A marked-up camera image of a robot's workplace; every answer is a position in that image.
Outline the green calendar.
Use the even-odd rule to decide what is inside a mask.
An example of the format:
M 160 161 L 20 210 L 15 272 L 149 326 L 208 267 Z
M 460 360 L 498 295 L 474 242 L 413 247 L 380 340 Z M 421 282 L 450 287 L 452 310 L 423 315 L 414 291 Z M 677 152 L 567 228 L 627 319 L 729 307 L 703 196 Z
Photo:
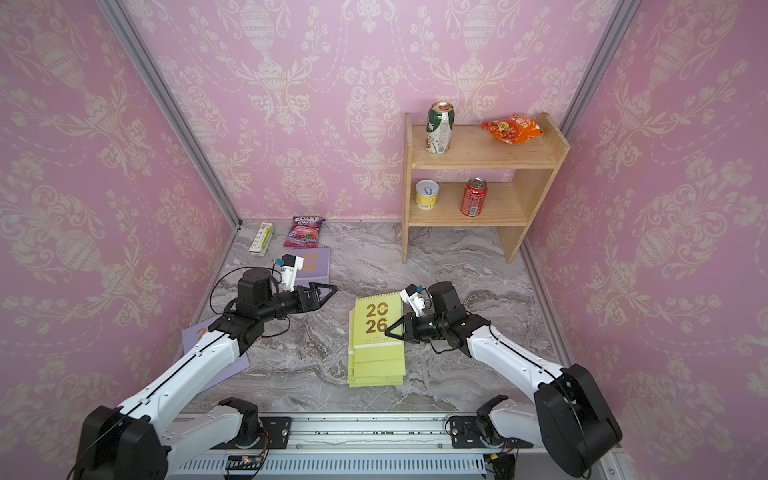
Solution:
M 380 345 L 390 340 L 386 329 L 403 315 L 403 302 L 397 292 L 358 298 L 355 301 L 355 344 Z
M 355 344 L 355 314 L 349 313 L 347 382 L 350 387 L 402 385 L 405 352 L 401 342 L 390 340 L 380 345 Z

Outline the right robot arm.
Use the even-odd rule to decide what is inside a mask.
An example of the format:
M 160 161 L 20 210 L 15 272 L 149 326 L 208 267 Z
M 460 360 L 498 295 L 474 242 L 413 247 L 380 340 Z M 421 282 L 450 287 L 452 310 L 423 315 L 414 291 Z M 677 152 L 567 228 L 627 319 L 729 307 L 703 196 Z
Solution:
M 449 281 L 428 288 L 411 284 L 399 296 L 410 310 L 386 336 L 413 344 L 445 341 L 531 400 L 518 406 L 498 395 L 477 409 L 474 429 L 488 447 L 511 441 L 542 447 L 566 474 L 579 478 L 622 441 L 621 427 L 585 367 L 548 361 L 507 338 L 490 320 L 469 312 Z

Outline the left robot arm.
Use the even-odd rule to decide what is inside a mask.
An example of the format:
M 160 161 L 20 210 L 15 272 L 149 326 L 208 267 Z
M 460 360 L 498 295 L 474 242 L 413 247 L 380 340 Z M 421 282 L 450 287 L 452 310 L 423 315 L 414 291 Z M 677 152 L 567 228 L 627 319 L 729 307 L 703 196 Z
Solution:
M 229 397 L 191 422 L 173 422 L 221 371 L 243 357 L 273 320 L 321 309 L 335 285 L 294 285 L 294 270 L 246 268 L 206 333 L 158 378 L 117 407 L 99 406 L 84 420 L 71 479 L 165 479 L 180 466 L 225 443 L 270 447 L 258 408 Z

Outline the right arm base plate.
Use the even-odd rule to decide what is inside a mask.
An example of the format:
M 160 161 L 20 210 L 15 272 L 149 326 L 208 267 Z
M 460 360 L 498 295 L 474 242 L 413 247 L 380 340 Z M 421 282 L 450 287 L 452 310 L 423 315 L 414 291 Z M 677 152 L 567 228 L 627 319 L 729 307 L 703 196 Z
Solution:
M 502 438 L 496 434 L 485 433 L 478 426 L 477 417 L 474 415 L 452 415 L 446 420 L 444 429 L 451 437 L 454 449 L 517 450 L 533 447 L 530 442 L 518 438 Z

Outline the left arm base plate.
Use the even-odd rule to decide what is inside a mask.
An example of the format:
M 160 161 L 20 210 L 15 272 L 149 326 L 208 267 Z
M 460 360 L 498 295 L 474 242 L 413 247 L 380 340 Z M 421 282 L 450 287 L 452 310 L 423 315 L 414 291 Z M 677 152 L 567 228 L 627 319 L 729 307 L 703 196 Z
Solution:
M 287 416 L 244 418 L 241 431 L 233 440 L 234 445 L 240 449 L 284 450 L 287 448 L 291 424 L 292 418 Z

